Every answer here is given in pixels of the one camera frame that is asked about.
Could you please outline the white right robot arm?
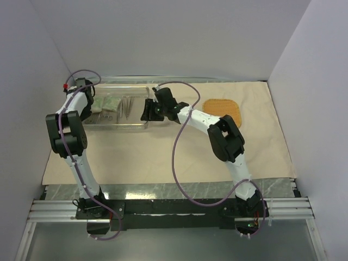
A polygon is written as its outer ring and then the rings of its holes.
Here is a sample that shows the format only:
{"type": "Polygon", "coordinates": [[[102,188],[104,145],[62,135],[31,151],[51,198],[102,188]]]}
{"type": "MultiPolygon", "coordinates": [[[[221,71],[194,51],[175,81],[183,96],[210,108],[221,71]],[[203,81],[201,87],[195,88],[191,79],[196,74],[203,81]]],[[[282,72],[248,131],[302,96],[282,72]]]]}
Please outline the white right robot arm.
{"type": "Polygon", "coordinates": [[[225,163],[232,181],[230,193],[239,201],[238,210],[243,216],[251,216],[258,207],[266,209],[262,193],[252,180],[245,160],[245,140],[230,115],[213,116],[196,110],[194,105],[178,103],[169,88],[160,85],[153,87],[154,99],[145,101],[143,121],[164,121],[168,119],[181,126],[174,145],[186,126],[193,127],[206,134],[218,160],[225,163]]]}

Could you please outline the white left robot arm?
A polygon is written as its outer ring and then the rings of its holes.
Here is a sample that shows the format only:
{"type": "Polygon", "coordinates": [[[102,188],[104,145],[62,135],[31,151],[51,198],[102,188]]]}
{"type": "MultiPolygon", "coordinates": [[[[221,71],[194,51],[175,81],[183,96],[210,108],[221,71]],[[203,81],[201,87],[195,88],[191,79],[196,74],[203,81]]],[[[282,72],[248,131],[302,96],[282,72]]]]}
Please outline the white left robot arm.
{"type": "Polygon", "coordinates": [[[70,88],[64,85],[65,103],[56,113],[46,115],[45,121],[52,151],[65,160],[77,181],[79,199],[73,204],[100,219],[107,214],[108,205],[87,160],[88,140],[83,127],[83,121],[92,115],[95,87],[85,78],[75,83],[70,88]]]}

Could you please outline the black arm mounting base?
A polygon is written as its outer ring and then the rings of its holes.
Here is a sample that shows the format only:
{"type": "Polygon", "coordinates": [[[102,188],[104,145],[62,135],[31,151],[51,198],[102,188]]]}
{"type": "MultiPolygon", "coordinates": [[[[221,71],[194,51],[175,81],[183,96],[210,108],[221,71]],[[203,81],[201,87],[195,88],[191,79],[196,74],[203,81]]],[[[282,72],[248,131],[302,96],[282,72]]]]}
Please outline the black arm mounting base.
{"type": "Polygon", "coordinates": [[[247,203],[229,198],[213,207],[201,207],[187,199],[175,200],[106,200],[101,206],[83,207],[76,204],[76,219],[88,222],[90,233],[155,228],[240,229],[254,234],[263,218],[269,217],[267,203],[257,200],[247,203]]]}

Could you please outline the orange woven bamboo tray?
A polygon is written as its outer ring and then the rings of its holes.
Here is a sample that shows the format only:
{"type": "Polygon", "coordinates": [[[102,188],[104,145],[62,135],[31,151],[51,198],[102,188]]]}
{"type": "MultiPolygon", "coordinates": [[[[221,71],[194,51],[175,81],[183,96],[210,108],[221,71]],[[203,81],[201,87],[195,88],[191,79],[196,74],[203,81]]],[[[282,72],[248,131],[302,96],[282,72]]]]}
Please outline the orange woven bamboo tray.
{"type": "Polygon", "coordinates": [[[233,118],[236,126],[241,127],[242,118],[240,108],[234,100],[208,99],[202,105],[203,112],[214,116],[223,117],[229,115],[233,118]]]}

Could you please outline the steel mesh instrument tray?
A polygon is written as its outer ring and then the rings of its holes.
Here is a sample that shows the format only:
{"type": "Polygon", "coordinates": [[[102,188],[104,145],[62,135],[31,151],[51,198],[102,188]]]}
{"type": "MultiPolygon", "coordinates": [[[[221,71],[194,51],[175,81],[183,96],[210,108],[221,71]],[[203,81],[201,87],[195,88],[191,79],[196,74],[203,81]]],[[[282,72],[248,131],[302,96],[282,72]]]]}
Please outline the steel mesh instrument tray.
{"type": "Polygon", "coordinates": [[[147,86],[96,87],[92,114],[83,121],[85,129],[146,129],[142,121],[145,101],[150,98],[147,86]]]}

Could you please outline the beige cloth wrap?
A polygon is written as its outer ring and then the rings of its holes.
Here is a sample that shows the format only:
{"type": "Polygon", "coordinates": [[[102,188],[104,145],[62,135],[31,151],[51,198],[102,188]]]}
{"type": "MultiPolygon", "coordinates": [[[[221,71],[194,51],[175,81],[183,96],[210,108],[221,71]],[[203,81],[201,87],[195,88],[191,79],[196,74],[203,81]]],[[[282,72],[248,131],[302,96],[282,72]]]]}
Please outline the beige cloth wrap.
{"type": "MultiPolygon", "coordinates": [[[[265,82],[172,84],[177,101],[201,109],[209,99],[235,101],[241,113],[245,159],[253,178],[293,178],[295,171],[265,82]]],[[[203,132],[171,121],[135,130],[86,131],[86,155],[99,184],[222,182],[231,180],[203,132]]]]}

